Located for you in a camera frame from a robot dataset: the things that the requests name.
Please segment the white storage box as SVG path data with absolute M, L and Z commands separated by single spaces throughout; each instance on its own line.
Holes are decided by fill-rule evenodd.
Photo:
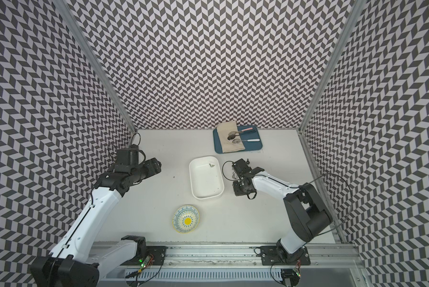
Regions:
M 193 159 L 189 164 L 192 195 L 198 200 L 220 197 L 225 185 L 219 160 L 213 156 Z

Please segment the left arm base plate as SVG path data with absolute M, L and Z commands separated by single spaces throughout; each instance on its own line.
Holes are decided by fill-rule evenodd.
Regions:
M 146 248 L 146 252 L 140 255 L 135 256 L 134 258 L 125 261 L 121 264 L 121 266 L 138 266 L 144 263 L 145 258 L 147 256 L 151 256 L 152 259 L 152 265 L 153 266 L 162 266 L 165 261 L 167 253 L 167 247 L 166 246 L 148 246 Z

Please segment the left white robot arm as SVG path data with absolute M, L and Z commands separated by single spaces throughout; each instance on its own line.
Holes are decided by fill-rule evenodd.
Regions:
M 45 257 L 37 257 L 30 273 L 39 287 L 95 287 L 109 272 L 129 260 L 147 257 L 146 239 L 125 236 L 115 246 L 90 257 L 92 245 L 114 207 L 131 186 L 161 172 L 149 159 L 131 168 L 111 168 L 98 179 L 89 202 L 69 231 Z

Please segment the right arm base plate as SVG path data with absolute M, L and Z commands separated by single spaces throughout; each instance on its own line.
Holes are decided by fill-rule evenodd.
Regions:
M 311 265 L 310 255 L 305 246 L 292 254 L 277 246 L 260 246 L 258 256 L 261 257 L 262 265 L 265 266 L 297 265 L 298 263 L 303 266 Z

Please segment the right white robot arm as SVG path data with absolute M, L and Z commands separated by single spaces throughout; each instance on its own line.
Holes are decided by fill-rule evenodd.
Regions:
M 305 255 L 305 245 L 333 222 L 329 209 L 312 184 L 293 186 L 260 167 L 252 169 L 247 164 L 236 163 L 232 169 L 237 176 L 232 184 L 236 196 L 247 196 L 252 200 L 262 192 L 283 201 L 290 231 L 276 243 L 280 262 L 298 261 Z

